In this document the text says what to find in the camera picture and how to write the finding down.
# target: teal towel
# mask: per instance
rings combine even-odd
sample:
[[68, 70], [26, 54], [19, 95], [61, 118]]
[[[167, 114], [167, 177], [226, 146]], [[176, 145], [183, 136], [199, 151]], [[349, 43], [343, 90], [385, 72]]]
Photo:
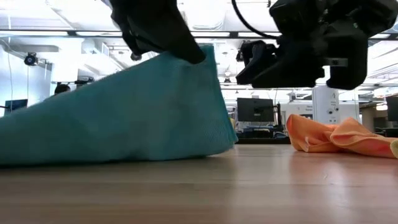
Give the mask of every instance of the teal towel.
[[161, 54], [0, 119], [0, 166], [209, 156], [237, 140], [213, 47], [197, 65]]

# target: office desk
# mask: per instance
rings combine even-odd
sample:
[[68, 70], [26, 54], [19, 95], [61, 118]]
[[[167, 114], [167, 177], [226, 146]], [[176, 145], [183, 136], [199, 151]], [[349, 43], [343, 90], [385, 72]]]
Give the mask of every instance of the office desk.
[[207, 159], [0, 170], [2, 224], [397, 223], [397, 160], [238, 146]]

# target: camera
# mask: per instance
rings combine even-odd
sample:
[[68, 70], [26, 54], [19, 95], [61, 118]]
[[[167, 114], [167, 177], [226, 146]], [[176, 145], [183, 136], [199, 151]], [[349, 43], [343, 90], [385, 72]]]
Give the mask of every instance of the camera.
[[29, 52], [24, 60], [25, 65], [36, 66], [39, 64], [39, 59], [36, 57], [36, 53]]

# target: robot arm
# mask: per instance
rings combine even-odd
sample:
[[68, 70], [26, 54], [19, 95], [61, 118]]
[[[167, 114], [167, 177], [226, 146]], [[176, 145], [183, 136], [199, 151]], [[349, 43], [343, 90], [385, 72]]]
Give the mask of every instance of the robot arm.
[[112, 19], [139, 57], [148, 51], [169, 51], [190, 63], [205, 59], [177, 8], [177, 0], [110, 0]]
[[[103, 1], [110, 1], [112, 18], [132, 50], [132, 58], [148, 51], [168, 51], [190, 63], [204, 60], [178, 11], [177, 0]], [[263, 34], [243, 19], [236, 1], [231, 1], [242, 23]], [[242, 59], [248, 62], [255, 57], [256, 62], [245, 63], [245, 70], [237, 76], [239, 84], [249, 83], [255, 88], [313, 87], [317, 78], [324, 77], [322, 66], [330, 65], [327, 85], [351, 90], [366, 78], [368, 39], [394, 25], [398, 2], [278, 0], [269, 12], [282, 33], [274, 37], [279, 47], [246, 43], [253, 51], [243, 47], [246, 53], [240, 52]]]

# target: orange cloth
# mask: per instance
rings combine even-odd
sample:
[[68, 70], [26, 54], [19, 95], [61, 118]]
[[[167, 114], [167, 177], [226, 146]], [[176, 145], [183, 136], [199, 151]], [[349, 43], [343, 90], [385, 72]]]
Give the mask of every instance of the orange cloth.
[[353, 118], [325, 125], [290, 115], [287, 130], [293, 147], [305, 152], [351, 151], [366, 156], [398, 158], [398, 139], [373, 134]]

